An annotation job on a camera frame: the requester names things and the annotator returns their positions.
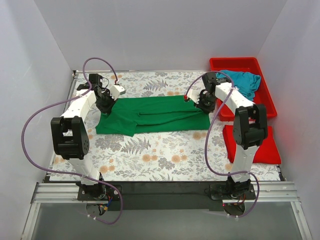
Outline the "green t shirt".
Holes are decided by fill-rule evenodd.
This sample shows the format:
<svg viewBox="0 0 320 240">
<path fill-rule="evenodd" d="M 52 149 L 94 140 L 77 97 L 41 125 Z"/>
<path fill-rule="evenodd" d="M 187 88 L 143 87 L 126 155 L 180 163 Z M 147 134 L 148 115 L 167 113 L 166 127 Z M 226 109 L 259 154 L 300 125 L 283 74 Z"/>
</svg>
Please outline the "green t shirt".
<svg viewBox="0 0 320 240">
<path fill-rule="evenodd" d="M 209 115 L 181 95 L 120 98 L 111 113 L 100 115 L 99 135 L 208 130 Z"/>
</svg>

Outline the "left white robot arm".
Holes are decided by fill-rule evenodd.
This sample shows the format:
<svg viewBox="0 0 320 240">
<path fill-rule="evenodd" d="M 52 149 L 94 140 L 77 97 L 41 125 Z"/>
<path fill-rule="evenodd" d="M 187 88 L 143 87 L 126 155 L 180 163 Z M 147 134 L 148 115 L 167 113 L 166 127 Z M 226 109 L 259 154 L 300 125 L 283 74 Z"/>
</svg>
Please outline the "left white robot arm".
<svg viewBox="0 0 320 240">
<path fill-rule="evenodd" d="M 103 77 L 100 74 L 91 73 L 88 80 L 92 90 L 73 101 L 60 117 L 52 118 L 50 127 L 54 152 L 69 162 L 75 172 L 80 174 L 81 180 L 76 185 L 82 193 L 95 200 L 101 200 L 106 196 L 106 186 L 96 182 L 103 181 L 103 176 L 94 167 L 92 160 L 86 157 L 90 149 L 90 140 L 84 120 L 93 105 L 103 114 L 111 113 L 116 100 L 112 98 L 110 90 L 103 87 Z"/>
</svg>

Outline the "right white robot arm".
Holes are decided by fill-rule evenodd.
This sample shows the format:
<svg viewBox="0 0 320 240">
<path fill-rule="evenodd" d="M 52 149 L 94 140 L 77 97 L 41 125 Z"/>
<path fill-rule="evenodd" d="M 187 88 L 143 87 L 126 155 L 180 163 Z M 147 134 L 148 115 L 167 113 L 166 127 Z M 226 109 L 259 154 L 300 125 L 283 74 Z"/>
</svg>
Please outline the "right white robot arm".
<svg viewBox="0 0 320 240">
<path fill-rule="evenodd" d="M 217 99 L 222 101 L 234 114 L 232 136 L 236 143 L 233 166 L 225 174 L 226 181 L 210 185 L 213 200 L 248 197 L 253 200 L 258 195 L 251 183 L 254 157 L 268 136 L 267 110 L 263 104 L 255 104 L 244 97 L 226 74 L 217 77 L 217 71 L 202 75 L 205 87 L 200 92 L 196 107 L 211 112 Z"/>
</svg>

